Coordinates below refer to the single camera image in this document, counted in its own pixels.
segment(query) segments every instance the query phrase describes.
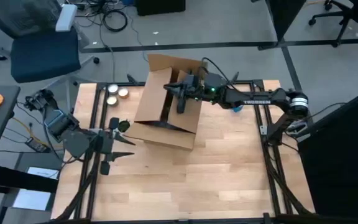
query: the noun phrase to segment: chair base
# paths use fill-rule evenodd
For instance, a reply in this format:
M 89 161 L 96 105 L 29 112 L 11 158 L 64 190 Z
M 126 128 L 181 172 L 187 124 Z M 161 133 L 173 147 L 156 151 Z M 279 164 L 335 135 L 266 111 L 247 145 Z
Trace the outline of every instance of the chair base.
M 339 25 L 342 25 L 342 29 L 335 41 L 335 43 L 333 43 L 333 47 L 338 47 L 341 44 L 341 39 L 343 36 L 343 33 L 345 32 L 347 25 L 349 23 L 349 21 L 352 19 L 354 20 L 356 23 L 358 23 L 358 14 L 354 14 L 354 10 L 343 5 L 340 2 L 337 2 L 335 0 L 326 0 L 326 2 L 324 3 L 326 10 L 330 10 L 332 4 L 334 4 L 335 6 L 339 7 L 342 11 L 339 12 L 327 12 L 327 13 L 323 13 L 323 14 L 317 14 L 314 15 L 311 20 L 309 20 L 309 25 L 314 25 L 316 23 L 316 18 L 320 18 L 320 17 L 332 17 L 332 16 L 341 16 L 343 17 L 343 20 L 339 23 Z
M 81 64 L 81 68 L 83 68 L 85 65 L 89 64 L 91 61 L 93 63 L 98 64 L 99 58 L 95 57 L 94 55 L 87 57 L 85 60 L 83 60 Z M 49 83 L 47 86 L 43 87 L 43 89 L 51 89 L 56 87 L 57 85 L 60 85 L 64 83 L 66 85 L 66 103 L 67 103 L 67 110 L 69 113 L 74 112 L 74 108 L 71 106 L 71 99 L 70 99 L 70 88 L 72 85 L 78 86 L 79 83 L 96 83 L 95 80 L 87 80 L 85 78 L 81 78 L 78 76 L 78 73 L 81 70 L 77 70 L 75 72 L 71 72 L 70 74 L 64 75 L 58 80 L 55 80 L 54 82 Z

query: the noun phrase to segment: electronic device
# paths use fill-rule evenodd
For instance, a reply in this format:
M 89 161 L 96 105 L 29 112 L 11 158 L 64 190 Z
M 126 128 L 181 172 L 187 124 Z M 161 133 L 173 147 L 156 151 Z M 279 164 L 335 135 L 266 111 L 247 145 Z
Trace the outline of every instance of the electronic device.
M 24 144 L 29 146 L 31 149 L 33 149 L 35 152 L 42 152 L 42 153 L 48 153 L 50 152 L 50 148 L 37 142 L 34 140 L 33 137 L 30 137 Z

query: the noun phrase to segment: black panel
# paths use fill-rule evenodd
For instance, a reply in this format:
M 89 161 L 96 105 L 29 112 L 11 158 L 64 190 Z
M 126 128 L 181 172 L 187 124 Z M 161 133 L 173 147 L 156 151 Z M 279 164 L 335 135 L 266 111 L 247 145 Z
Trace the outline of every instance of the black panel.
M 268 0 L 278 41 L 283 39 L 305 2 L 306 0 Z
M 358 97 L 309 131 L 299 148 L 317 213 L 358 218 Z
M 183 12 L 186 9 L 186 0 L 135 0 L 137 14 L 140 16 Z

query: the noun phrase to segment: white label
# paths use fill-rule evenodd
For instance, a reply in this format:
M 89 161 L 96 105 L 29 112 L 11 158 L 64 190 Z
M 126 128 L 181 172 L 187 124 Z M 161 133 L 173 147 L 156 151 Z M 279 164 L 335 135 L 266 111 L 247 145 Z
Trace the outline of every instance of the white label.
M 264 105 L 271 104 L 270 100 L 244 100 L 245 105 Z

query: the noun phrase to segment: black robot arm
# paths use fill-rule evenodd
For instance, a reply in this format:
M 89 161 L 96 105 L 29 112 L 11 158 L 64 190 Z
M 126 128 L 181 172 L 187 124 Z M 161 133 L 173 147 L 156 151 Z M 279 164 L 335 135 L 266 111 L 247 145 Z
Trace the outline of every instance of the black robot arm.
M 275 124 L 260 127 L 265 141 L 274 145 L 281 145 L 282 134 L 292 122 L 308 115 L 308 98 L 300 91 L 278 88 L 274 91 L 242 92 L 231 84 L 229 87 L 229 84 L 220 75 L 208 72 L 204 80 L 197 75 L 187 75 L 181 82 L 164 85 L 164 89 L 178 98 L 179 114 L 184 113 L 188 99 L 217 103 L 224 109 L 242 105 L 278 106 L 284 112 L 282 117 Z

